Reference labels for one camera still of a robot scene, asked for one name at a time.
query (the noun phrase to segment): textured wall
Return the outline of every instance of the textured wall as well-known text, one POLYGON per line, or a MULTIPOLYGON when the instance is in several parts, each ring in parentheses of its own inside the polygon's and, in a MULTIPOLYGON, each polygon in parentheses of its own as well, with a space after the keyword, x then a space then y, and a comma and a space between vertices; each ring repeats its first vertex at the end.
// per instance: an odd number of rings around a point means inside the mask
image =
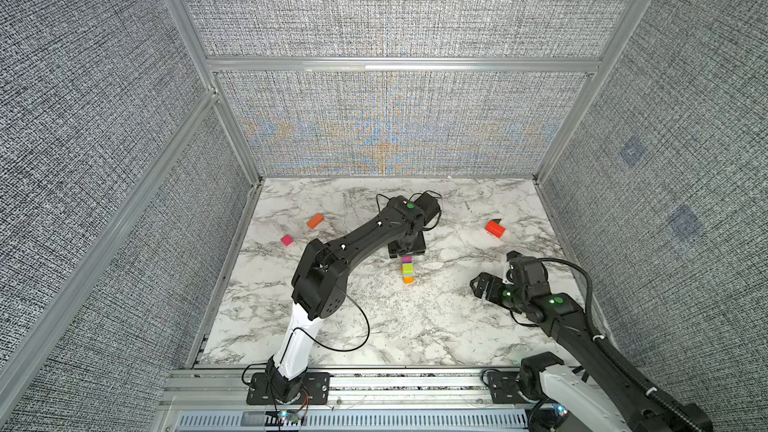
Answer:
POLYGON ((249 188, 209 112, 2 432, 146 430, 192 349, 249 188))
POLYGON ((768 0, 654 0, 544 190, 620 348, 768 430, 768 0))
POLYGON ((212 55, 597 56, 627 0, 186 0, 212 55))
POLYGON ((0 366, 202 93, 162 0, 0 0, 0 366))
POLYGON ((264 174, 533 174, 573 72, 221 72, 264 174))

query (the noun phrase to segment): white marble surface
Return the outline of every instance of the white marble surface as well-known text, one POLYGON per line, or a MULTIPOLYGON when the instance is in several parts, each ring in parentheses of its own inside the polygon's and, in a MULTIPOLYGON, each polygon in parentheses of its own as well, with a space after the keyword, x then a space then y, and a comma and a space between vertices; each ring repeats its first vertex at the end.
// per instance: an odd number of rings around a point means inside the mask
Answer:
MULTIPOLYGON (((349 353, 312 348, 313 365, 519 364, 550 350, 572 357, 537 328, 513 322, 509 312, 472 295, 480 272, 503 276, 504 256, 516 249, 562 256, 533 184, 525 179, 272 178, 267 179, 235 264, 201 362, 265 361, 279 347, 290 315, 291 277, 304 246, 347 234, 376 214, 374 195, 431 189, 442 194, 439 225, 426 232, 427 252, 414 257, 415 282, 404 284, 400 261, 386 246, 350 275, 348 293, 368 314, 371 337, 349 353), (326 220, 311 230, 320 212, 326 220), (501 239, 485 231, 501 218, 501 239), (286 247, 280 238, 290 234, 286 247)), ((581 302, 573 276, 548 265, 553 292, 581 302)), ((365 322, 350 302, 326 320, 318 340, 349 348, 364 339, 365 322)))

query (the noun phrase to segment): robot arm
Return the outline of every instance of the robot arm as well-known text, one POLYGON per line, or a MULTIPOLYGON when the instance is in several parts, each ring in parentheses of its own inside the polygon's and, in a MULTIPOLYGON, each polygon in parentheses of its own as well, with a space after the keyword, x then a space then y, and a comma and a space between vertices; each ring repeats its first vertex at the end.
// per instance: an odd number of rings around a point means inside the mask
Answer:
MULTIPOLYGON (((518 386, 525 397, 557 400, 592 430, 711 430, 712 423, 701 408, 696 404, 678 404, 658 390, 597 331, 581 305, 568 294, 551 292, 542 262, 570 263, 560 259, 539 260, 514 251, 507 254, 507 260, 510 283, 480 274, 471 283, 475 296, 485 295, 510 313, 525 314, 579 361, 610 400, 578 380, 550 352, 522 360, 518 386)), ((591 286, 588 289, 589 310, 591 286)))
POLYGON ((413 202, 398 196, 349 234, 328 243, 314 239, 306 246, 291 280, 293 310, 288 329, 266 366, 275 398, 289 402, 298 395, 313 339, 322 322, 344 303, 351 271, 385 244, 389 244, 390 258, 423 254, 423 229, 439 213, 437 199, 427 192, 413 202))

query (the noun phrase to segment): orange block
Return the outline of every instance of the orange block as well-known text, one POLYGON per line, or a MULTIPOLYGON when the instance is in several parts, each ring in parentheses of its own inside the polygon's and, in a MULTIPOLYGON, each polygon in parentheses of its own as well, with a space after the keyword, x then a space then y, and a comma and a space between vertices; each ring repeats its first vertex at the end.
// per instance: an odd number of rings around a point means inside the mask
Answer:
POLYGON ((322 222, 324 218, 325 217, 323 217, 322 214, 317 214, 316 216, 312 217, 310 221, 306 223, 306 225, 307 227, 314 229, 318 224, 322 222))

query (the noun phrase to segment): blue square marker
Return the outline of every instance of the blue square marker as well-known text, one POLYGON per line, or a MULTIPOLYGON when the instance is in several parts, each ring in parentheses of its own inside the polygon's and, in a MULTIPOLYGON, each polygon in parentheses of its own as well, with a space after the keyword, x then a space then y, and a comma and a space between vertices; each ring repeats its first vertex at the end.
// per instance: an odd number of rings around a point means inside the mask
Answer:
POLYGON ((667 225, 672 230, 672 235, 681 241, 689 240, 700 235, 704 230, 704 224, 687 205, 676 208, 667 218, 667 225))
POLYGON ((624 161, 632 167, 638 164, 647 151, 648 150, 645 149, 642 142, 640 142, 640 138, 638 136, 632 136, 619 151, 619 157, 623 158, 624 161))

